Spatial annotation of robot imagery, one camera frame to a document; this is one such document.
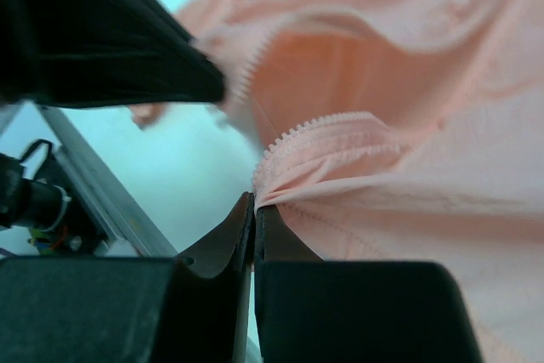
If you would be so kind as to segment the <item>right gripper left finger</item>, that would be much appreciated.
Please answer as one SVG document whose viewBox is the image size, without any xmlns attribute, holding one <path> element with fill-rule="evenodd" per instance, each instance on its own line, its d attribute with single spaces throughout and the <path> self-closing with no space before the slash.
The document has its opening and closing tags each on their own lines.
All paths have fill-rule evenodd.
<svg viewBox="0 0 544 363">
<path fill-rule="evenodd" d="M 5 258 L 2 361 L 244 361 L 253 204 L 175 257 Z"/>
</svg>

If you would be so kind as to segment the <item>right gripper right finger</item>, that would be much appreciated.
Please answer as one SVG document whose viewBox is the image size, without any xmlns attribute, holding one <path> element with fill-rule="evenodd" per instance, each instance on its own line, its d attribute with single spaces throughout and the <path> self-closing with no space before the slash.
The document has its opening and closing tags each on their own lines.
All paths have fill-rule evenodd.
<svg viewBox="0 0 544 363">
<path fill-rule="evenodd" d="M 255 315 L 267 362 L 480 362 L 440 264 L 325 261 L 275 207 L 256 215 Z"/>
</svg>

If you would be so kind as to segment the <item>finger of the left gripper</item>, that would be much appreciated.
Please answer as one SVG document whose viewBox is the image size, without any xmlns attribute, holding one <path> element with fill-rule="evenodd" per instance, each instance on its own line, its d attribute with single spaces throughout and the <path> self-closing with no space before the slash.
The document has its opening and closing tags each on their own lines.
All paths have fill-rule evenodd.
<svg viewBox="0 0 544 363">
<path fill-rule="evenodd" d="M 217 103 L 221 71 L 156 0 L 1 0 L 1 101 Z"/>
</svg>

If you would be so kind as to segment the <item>salmon pink jacket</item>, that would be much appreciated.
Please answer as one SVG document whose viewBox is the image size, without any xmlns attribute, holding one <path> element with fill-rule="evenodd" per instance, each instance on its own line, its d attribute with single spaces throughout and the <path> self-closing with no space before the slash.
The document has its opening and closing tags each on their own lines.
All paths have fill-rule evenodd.
<svg viewBox="0 0 544 363">
<path fill-rule="evenodd" d="M 257 207 L 325 258 L 428 259 L 484 359 L 543 359 L 543 0 L 190 0 L 265 146 Z"/>
</svg>

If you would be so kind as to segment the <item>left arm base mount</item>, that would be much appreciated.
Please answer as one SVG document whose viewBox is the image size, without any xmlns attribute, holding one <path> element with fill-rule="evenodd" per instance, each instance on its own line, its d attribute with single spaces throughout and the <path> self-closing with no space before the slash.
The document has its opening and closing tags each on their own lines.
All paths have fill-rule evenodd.
<svg viewBox="0 0 544 363">
<path fill-rule="evenodd" d="M 1 155 L 1 228 L 29 230 L 42 255 L 90 255 L 107 234 L 46 139 L 19 157 Z"/>
</svg>

